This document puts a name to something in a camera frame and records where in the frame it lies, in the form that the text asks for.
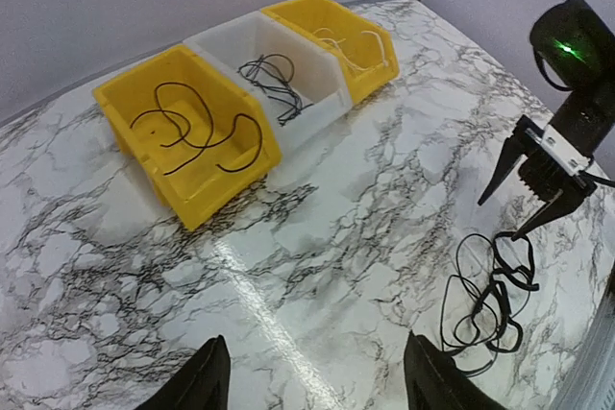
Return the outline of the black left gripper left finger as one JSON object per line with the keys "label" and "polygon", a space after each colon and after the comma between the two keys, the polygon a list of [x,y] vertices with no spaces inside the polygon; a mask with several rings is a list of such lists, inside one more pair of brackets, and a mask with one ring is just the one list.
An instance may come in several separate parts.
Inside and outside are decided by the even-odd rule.
{"label": "black left gripper left finger", "polygon": [[227,409],[231,358],[225,338],[212,337],[137,410]]}

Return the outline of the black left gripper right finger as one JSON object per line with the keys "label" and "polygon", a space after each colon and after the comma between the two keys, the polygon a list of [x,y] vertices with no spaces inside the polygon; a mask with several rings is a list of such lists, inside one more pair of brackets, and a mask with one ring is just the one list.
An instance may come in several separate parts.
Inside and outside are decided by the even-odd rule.
{"label": "black left gripper right finger", "polygon": [[504,410],[424,335],[408,334],[404,373],[410,410]]}

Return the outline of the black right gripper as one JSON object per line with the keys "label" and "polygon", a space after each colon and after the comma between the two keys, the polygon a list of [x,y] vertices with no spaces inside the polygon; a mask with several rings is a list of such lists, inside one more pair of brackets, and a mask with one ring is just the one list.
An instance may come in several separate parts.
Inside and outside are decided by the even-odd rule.
{"label": "black right gripper", "polygon": [[512,172],[520,158],[518,170],[522,183],[539,199],[552,199],[534,213],[513,236],[525,237],[529,232],[556,221],[580,207],[584,197],[596,190],[596,184],[569,175],[552,156],[540,146],[544,130],[522,115],[516,123],[516,135],[504,141],[491,180],[482,192],[478,204],[483,205]]}

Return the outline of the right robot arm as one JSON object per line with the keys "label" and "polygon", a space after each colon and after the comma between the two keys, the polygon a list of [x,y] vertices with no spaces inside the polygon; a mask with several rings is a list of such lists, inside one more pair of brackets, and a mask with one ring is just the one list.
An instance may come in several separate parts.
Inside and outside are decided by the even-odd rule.
{"label": "right robot arm", "polygon": [[517,240],[576,211],[597,189],[614,182],[590,173],[594,154],[614,127],[614,35],[585,0],[566,0],[543,13],[529,33],[540,74],[567,98],[545,127],[527,116],[504,141],[483,205],[512,171],[542,201],[514,231]]}

